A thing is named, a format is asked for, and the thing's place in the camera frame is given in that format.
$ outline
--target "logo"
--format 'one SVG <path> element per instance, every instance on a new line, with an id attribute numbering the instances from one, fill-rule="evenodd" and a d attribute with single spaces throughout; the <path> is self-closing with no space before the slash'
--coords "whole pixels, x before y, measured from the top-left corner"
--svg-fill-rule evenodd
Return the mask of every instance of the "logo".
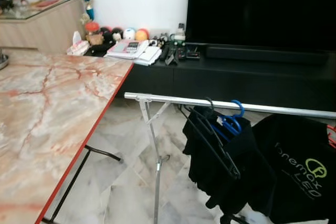
<path id="1" fill-rule="evenodd" d="M 327 175 L 327 169 L 324 165 L 321 164 L 321 162 L 317 161 L 316 159 L 309 158 L 306 160 L 306 167 L 308 171 L 312 175 L 314 175 L 315 178 L 324 178 Z"/>

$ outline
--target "television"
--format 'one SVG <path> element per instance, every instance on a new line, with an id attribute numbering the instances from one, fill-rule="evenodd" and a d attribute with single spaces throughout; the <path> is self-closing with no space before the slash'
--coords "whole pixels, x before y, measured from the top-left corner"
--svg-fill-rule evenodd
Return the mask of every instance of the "television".
<path id="1" fill-rule="evenodd" d="M 333 51 L 336 0 L 188 0 L 186 41 L 259 52 Z"/>

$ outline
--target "black hanger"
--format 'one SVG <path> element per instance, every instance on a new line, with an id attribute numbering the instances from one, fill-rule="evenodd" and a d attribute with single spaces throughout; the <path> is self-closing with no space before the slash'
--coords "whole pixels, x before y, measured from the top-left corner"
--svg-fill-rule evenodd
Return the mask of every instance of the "black hanger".
<path id="1" fill-rule="evenodd" d="M 206 131 L 211 134 L 211 135 L 215 135 L 217 141 L 218 141 L 218 145 L 219 145 L 219 149 L 220 152 L 223 156 L 224 159 L 226 159 L 229 162 L 229 167 L 226 166 L 226 164 L 224 163 L 223 159 L 219 156 L 219 154 L 215 151 L 215 149 L 210 145 L 210 143 L 208 142 L 208 140 L 206 139 L 206 137 L 201 133 L 201 131 L 195 126 L 195 124 L 189 119 L 189 117 L 183 112 L 182 107 L 184 109 L 186 109 L 187 111 L 194 113 L 196 115 L 197 120 L 200 122 L 200 124 L 204 127 L 204 129 L 206 129 Z M 233 179 L 240 179 L 240 172 L 237 168 L 237 166 L 235 165 L 235 163 L 233 162 L 232 158 L 230 157 L 229 153 L 224 151 L 223 147 L 223 143 L 221 142 L 220 138 L 218 137 L 217 133 L 214 131 L 214 129 L 211 127 L 211 124 L 208 121 L 208 118 L 212 115 L 212 113 L 214 112 L 214 110 L 211 110 L 210 113 L 207 113 L 205 116 L 202 115 L 201 113 L 199 113 L 198 111 L 194 110 L 193 108 L 188 107 L 187 105 L 181 105 L 179 104 L 177 106 L 178 110 L 181 111 L 181 113 L 184 115 L 184 117 L 188 120 L 188 122 L 191 124 L 191 126 L 194 128 L 194 130 L 198 133 L 198 135 L 201 137 L 201 139 L 203 140 L 203 142 L 209 147 L 209 149 L 214 153 L 215 157 L 218 159 L 218 161 L 220 162 L 220 164 L 224 167 L 224 169 L 229 173 L 229 175 L 233 178 Z"/>

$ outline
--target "calculator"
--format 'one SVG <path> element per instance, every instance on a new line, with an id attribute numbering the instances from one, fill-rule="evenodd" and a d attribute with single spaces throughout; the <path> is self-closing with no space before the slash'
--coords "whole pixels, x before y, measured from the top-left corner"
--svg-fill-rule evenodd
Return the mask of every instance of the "calculator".
<path id="1" fill-rule="evenodd" d="M 130 42 L 127 45 L 126 51 L 127 52 L 136 52 L 138 50 L 139 42 Z"/>

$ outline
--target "marble floor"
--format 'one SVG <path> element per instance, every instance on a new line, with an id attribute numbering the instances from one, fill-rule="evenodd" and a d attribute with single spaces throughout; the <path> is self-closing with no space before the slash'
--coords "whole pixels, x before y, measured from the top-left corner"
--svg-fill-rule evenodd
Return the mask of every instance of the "marble floor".
<path id="1" fill-rule="evenodd" d="M 161 105 L 152 102 L 151 114 L 155 114 Z M 245 113 L 245 118 L 253 124 L 266 116 L 265 113 Z M 183 115 L 172 105 L 154 121 L 160 152 L 162 155 L 170 154 L 170 160 L 164 163 L 161 171 L 159 223 L 219 223 L 222 215 L 219 208 L 207 209 L 205 202 L 208 196 L 198 190 L 188 178 L 190 159 L 182 154 L 186 143 L 186 137 L 182 133 L 185 121 Z M 153 223 L 156 158 L 147 129 L 137 102 L 126 99 L 113 101 L 88 144 L 114 153 L 122 157 L 124 162 L 119 163 L 109 157 L 91 153 L 55 222 Z M 81 153 L 46 217 L 51 217 L 85 152 L 86 150 Z"/>

